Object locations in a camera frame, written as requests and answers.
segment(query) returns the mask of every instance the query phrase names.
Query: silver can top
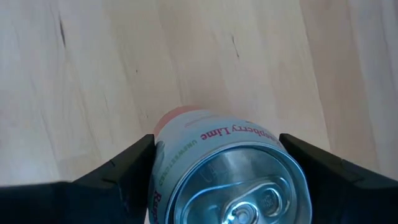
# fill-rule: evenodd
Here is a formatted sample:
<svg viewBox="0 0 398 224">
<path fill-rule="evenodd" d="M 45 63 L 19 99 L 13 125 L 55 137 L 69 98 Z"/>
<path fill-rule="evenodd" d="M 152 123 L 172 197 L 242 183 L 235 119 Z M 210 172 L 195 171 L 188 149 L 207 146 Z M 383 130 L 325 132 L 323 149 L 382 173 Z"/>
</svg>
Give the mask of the silver can top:
<svg viewBox="0 0 398 224">
<path fill-rule="evenodd" d="M 177 192 L 174 224 L 310 223 L 300 167 L 273 152 L 237 147 L 202 161 Z"/>
</svg>

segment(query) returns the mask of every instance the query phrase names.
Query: wooden table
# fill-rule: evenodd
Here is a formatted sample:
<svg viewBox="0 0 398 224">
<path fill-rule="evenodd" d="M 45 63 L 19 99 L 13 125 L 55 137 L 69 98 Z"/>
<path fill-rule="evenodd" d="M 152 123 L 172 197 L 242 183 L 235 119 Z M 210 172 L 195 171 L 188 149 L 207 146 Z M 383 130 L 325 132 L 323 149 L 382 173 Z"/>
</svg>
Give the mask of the wooden table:
<svg viewBox="0 0 398 224">
<path fill-rule="evenodd" d="M 0 185 L 73 180 L 180 105 L 398 179 L 394 0 L 0 0 Z"/>
</svg>

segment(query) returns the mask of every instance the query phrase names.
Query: aluminum can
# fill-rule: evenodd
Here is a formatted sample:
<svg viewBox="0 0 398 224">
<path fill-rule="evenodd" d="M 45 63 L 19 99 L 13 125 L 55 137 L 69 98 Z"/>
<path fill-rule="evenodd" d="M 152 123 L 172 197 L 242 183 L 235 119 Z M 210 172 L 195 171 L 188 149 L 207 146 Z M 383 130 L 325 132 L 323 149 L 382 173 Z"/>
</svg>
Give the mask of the aluminum can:
<svg viewBox="0 0 398 224">
<path fill-rule="evenodd" d="M 268 130 L 184 106 L 155 136 L 151 223 L 311 223 L 303 171 Z"/>
</svg>

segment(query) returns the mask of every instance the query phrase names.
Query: can label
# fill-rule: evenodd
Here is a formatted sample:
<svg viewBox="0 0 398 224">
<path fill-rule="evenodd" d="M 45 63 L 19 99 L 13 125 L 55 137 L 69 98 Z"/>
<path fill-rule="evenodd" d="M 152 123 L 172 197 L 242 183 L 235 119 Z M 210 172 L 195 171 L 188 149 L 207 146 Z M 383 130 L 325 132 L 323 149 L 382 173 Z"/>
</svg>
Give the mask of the can label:
<svg viewBox="0 0 398 224">
<path fill-rule="evenodd" d="M 176 186 L 193 164 L 212 151 L 220 147 L 228 148 L 234 142 L 261 142 L 269 148 L 285 152 L 274 135 L 252 122 L 219 116 L 208 110 L 180 113 L 169 116 L 169 120 L 163 121 L 158 129 L 157 156 L 149 189 L 151 223 L 165 223 L 166 218 L 173 219 L 172 214 L 168 216 L 167 210 Z"/>
</svg>

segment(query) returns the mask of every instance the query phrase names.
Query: wood grain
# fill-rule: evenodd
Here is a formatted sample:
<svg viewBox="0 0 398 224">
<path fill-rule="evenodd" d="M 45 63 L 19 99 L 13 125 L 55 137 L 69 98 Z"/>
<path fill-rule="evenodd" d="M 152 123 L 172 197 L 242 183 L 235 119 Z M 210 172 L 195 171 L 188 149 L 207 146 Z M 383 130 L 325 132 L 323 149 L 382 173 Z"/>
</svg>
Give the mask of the wood grain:
<svg viewBox="0 0 398 224">
<path fill-rule="evenodd" d="M 394 0 L 0 0 L 0 185 L 73 180 L 180 105 L 398 179 Z"/>
</svg>

